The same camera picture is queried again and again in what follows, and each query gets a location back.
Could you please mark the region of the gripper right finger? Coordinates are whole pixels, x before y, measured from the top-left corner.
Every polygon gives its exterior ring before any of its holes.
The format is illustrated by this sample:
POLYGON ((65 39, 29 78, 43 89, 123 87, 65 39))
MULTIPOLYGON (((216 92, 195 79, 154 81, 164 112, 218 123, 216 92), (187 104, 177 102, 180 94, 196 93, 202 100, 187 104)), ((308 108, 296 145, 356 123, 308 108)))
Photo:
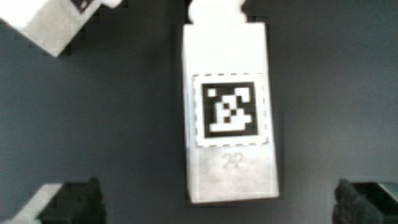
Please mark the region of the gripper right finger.
POLYGON ((398 183, 340 180, 333 224, 398 224, 398 183))

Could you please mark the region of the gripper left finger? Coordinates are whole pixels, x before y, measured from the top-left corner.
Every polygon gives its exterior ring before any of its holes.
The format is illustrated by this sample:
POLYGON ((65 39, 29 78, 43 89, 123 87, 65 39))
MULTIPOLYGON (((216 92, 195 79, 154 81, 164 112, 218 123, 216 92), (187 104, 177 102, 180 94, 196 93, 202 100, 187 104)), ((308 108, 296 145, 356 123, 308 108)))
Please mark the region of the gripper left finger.
POLYGON ((100 180, 45 184, 6 224, 107 224, 100 180))

